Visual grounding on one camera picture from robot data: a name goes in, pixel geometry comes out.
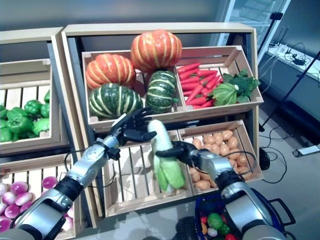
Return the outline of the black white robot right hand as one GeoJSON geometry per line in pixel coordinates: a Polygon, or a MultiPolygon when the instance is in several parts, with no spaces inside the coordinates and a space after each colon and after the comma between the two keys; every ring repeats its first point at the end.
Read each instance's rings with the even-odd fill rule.
{"type": "Polygon", "coordinates": [[[172,148],[167,150],[157,150],[155,155],[160,158],[177,158],[180,162],[188,166],[199,167],[198,149],[191,143],[184,141],[172,141],[172,148]]]}

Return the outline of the black white robot left hand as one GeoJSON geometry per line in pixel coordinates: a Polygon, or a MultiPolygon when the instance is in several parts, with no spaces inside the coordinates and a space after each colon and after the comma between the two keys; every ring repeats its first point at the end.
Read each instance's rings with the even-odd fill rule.
{"type": "Polygon", "coordinates": [[[148,132],[147,125],[152,120],[153,111],[151,107],[144,107],[126,114],[119,118],[115,125],[109,131],[109,134],[115,137],[119,146],[124,146],[128,141],[135,143],[144,143],[151,141],[156,135],[156,131],[148,132]]]}

